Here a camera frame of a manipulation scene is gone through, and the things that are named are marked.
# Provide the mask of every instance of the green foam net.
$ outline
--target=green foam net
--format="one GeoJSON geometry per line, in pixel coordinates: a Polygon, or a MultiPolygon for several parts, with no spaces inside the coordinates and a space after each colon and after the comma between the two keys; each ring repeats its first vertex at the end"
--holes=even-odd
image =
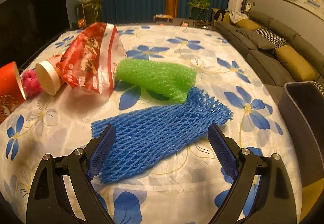
{"type": "Polygon", "coordinates": [[[196,75],[195,70],[175,63],[126,58],[118,64],[115,78],[183,103],[196,75]]]}

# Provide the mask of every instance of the red plastic bag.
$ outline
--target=red plastic bag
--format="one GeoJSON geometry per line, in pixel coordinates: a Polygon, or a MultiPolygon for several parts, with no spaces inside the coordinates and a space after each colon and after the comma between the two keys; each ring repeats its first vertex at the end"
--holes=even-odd
{"type": "Polygon", "coordinates": [[[57,66],[64,82],[74,87],[111,95],[114,72],[126,53],[116,26],[94,23],[81,32],[57,66]]]}

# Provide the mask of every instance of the blue foam net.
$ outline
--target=blue foam net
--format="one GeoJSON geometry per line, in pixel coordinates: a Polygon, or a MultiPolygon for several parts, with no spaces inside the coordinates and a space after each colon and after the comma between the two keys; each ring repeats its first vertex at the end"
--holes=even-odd
{"type": "Polygon", "coordinates": [[[95,121],[93,138],[108,124],[116,129],[115,143],[99,178],[109,183],[139,174],[206,134],[210,124],[225,124],[232,116],[227,106],[193,87],[184,104],[154,106],[95,121]]]}

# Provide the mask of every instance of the yellow pillow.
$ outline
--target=yellow pillow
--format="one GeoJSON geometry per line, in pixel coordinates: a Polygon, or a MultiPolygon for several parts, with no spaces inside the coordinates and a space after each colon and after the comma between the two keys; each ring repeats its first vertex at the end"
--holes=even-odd
{"type": "Polygon", "coordinates": [[[324,178],[302,188],[300,221],[310,212],[324,189],[324,178]]]}
{"type": "Polygon", "coordinates": [[[315,80],[315,71],[291,46],[284,45],[275,50],[276,58],[296,81],[315,80]]]}
{"type": "Polygon", "coordinates": [[[250,19],[242,19],[241,21],[239,21],[238,23],[235,24],[237,27],[239,28],[246,28],[246,29],[250,29],[252,31],[260,29],[261,26],[259,26],[256,22],[253,22],[250,19]]]}

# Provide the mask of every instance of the pink ball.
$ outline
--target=pink ball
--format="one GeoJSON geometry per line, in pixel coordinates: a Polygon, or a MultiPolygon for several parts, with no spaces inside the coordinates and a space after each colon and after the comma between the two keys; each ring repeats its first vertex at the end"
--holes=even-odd
{"type": "Polygon", "coordinates": [[[25,89],[27,98],[32,98],[43,90],[37,79],[35,70],[25,71],[25,73],[22,75],[21,81],[25,89]]]}

